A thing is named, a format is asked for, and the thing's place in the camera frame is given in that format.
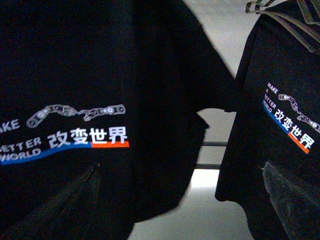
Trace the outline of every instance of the black shirt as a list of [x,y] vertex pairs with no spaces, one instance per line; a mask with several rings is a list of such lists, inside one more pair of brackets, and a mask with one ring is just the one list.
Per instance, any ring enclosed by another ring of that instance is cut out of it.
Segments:
[[92,166],[83,228],[49,239],[125,239],[175,208],[208,127],[196,111],[237,91],[184,3],[13,1],[1,17],[1,230]]
[[[295,1],[268,10],[304,22]],[[318,27],[309,27],[319,32]],[[215,197],[255,212],[247,213],[248,222],[268,239],[284,230],[278,220],[272,223],[277,216],[264,186],[265,162],[320,186],[319,63],[319,55],[267,15],[253,27],[240,61],[236,81],[244,101],[232,127]]]

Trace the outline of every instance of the orange stripe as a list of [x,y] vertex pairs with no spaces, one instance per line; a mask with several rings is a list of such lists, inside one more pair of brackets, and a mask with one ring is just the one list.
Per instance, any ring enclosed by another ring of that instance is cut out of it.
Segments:
[[299,140],[298,139],[296,139],[293,135],[292,135],[292,133],[291,132],[289,132],[289,137],[295,142],[295,144],[297,144],[301,149],[302,149],[302,151],[304,151],[306,154],[308,154],[309,153],[309,149],[307,149],[307,148],[305,148],[305,146],[303,145],[303,144],[301,144],[300,142],[299,142]]
[[129,142],[125,141],[124,143],[121,143],[120,141],[116,141],[114,144],[112,144],[110,141],[107,143],[92,143],[91,146],[93,149],[110,149],[110,148],[129,148]]

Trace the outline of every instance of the chain graphic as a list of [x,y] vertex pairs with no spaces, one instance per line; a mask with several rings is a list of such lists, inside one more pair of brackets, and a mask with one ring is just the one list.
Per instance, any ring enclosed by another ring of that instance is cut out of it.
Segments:
[[298,119],[301,122],[307,123],[314,130],[316,130],[318,133],[320,133],[320,124],[315,122],[315,121],[312,121],[310,118],[305,116],[302,112],[300,112],[299,108],[298,108],[298,104],[297,104],[296,100],[292,96],[289,96],[289,95],[286,95],[286,94],[279,94],[278,98],[281,101],[290,101],[292,109],[299,114],[299,116],[296,119]]
[[81,110],[77,114],[81,115],[84,114],[83,120],[85,122],[94,119],[97,116],[103,115],[118,115],[118,114],[125,114],[126,109],[124,105],[114,105],[108,107],[100,107],[100,108],[93,108],[91,110]]
[[107,107],[93,108],[90,110],[77,111],[69,105],[54,104],[48,105],[44,109],[35,113],[26,121],[28,128],[36,128],[49,114],[57,113],[64,117],[73,117],[75,115],[84,114],[83,120],[85,122],[96,118],[97,116],[103,115],[120,115],[126,113],[126,108],[124,105],[112,105]]

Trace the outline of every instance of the blue stripe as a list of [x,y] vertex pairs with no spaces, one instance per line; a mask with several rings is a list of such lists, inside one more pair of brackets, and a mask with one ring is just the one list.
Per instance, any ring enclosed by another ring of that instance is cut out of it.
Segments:
[[32,156],[29,158],[22,158],[17,160],[4,160],[4,161],[1,161],[0,164],[1,166],[11,165],[11,164],[22,164],[22,163],[27,163],[27,162],[35,161],[38,159],[42,159],[52,154],[56,154],[69,149],[90,149],[90,148],[92,148],[92,145],[90,142],[88,142],[87,144],[75,144],[74,142],[72,142],[70,145],[62,145],[61,147],[54,147],[52,149],[45,150],[37,156]]
[[268,109],[266,108],[264,101],[262,101],[262,105],[264,107],[264,110],[269,114],[269,116],[279,125],[279,127],[286,133],[289,134],[289,131],[282,126],[281,122],[279,122],[279,120],[275,117],[275,115],[272,114],[272,112],[269,112]]

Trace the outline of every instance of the clothes hanger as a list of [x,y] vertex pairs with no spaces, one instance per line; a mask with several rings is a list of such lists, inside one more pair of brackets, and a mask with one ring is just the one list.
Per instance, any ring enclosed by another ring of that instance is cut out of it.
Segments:
[[[278,23],[280,23],[287,31],[289,31],[302,45],[304,45],[310,53],[315,53],[320,55],[320,48],[318,46],[313,47],[305,38],[303,38],[290,24],[295,25],[299,29],[301,29],[303,32],[308,34],[311,38],[313,38],[315,41],[317,41],[320,44],[320,35],[315,32],[313,29],[305,25],[304,23],[298,21],[297,19],[294,19],[293,17],[286,15],[281,12],[273,12],[268,10],[261,10],[261,7],[268,7],[270,6],[275,0],[258,0],[258,1],[250,1],[245,6],[245,12],[247,14],[265,14],[269,17],[276,20]],[[305,0],[296,0],[301,13],[303,15],[303,18],[305,22],[309,25],[316,24],[320,26],[320,22],[316,22],[309,10],[309,7]],[[313,7],[315,8],[318,16],[320,17],[320,0],[310,0],[312,2]]]
[[245,12],[248,14],[251,12],[251,7],[255,4],[254,11],[260,10],[261,7],[269,7],[275,0],[258,0],[258,1],[250,1],[245,6]]

